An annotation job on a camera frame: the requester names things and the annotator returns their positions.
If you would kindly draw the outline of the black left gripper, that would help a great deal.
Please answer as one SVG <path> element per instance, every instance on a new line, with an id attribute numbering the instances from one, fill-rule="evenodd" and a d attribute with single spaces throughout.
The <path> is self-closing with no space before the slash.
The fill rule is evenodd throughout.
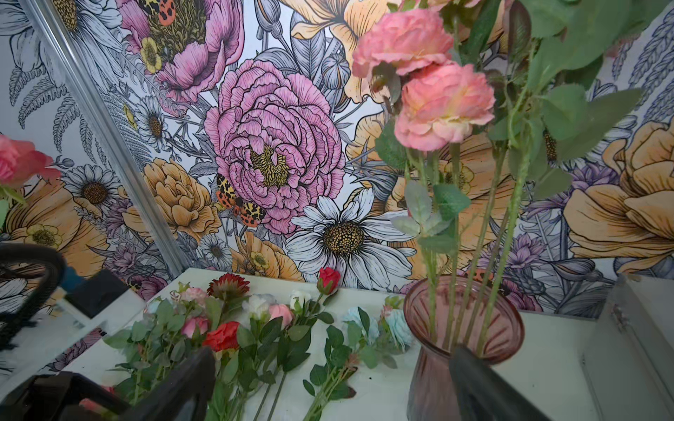
<path id="1" fill-rule="evenodd" d="M 1 313 L 1 350 L 19 364 L 1 384 L 3 420 L 102 419 L 101 414 L 82 407 L 84 400 L 116 416 L 131 407 L 82 374 L 39 372 L 88 332 L 101 328 L 114 333 L 133 317 L 133 292 L 103 270 L 66 294 L 66 314 L 62 319 L 38 321 L 40 308 L 61 286 L 67 273 L 65 259 L 52 248 L 22 244 L 1 248 L 2 280 L 37 283 L 19 308 Z"/>

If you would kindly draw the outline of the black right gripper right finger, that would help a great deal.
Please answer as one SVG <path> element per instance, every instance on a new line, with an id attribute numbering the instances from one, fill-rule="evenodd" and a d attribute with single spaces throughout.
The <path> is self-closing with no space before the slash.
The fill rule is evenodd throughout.
<path id="1" fill-rule="evenodd" d="M 468 347 L 455 349 L 449 369 L 461 420 L 549 421 L 543 412 Z"/>

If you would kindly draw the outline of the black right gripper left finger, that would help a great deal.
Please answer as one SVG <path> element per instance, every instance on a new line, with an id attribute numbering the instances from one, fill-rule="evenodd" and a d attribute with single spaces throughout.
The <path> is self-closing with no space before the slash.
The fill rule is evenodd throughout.
<path id="1" fill-rule="evenodd" d="M 213 352 L 200 348 L 118 420 L 205 420 L 215 382 Z"/>

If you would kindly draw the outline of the pink rose stem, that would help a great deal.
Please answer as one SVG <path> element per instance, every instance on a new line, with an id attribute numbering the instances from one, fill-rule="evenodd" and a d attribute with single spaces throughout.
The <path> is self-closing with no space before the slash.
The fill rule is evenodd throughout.
<path id="1" fill-rule="evenodd" d="M 673 4 L 509 1 L 483 135 L 498 178 L 474 216 L 476 303 L 448 344 L 486 340 L 502 295 L 596 318 L 618 275 L 672 276 Z"/>
<path id="2" fill-rule="evenodd" d="M 18 189 L 35 176 L 48 181 L 61 176 L 52 168 L 54 160 L 38 151 L 31 141 L 12 140 L 1 135 L 1 205 L 21 203 Z"/>
<path id="3" fill-rule="evenodd" d="M 420 1 L 388 8 L 359 41 L 352 73 L 382 94 L 390 114 L 377 152 L 404 171 L 408 214 L 393 223 L 421 249 L 434 340 L 438 258 L 458 255 L 459 215 L 470 205 L 460 186 L 460 149 L 475 127 L 493 120 L 495 94 L 485 74 L 459 61 L 438 8 Z"/>

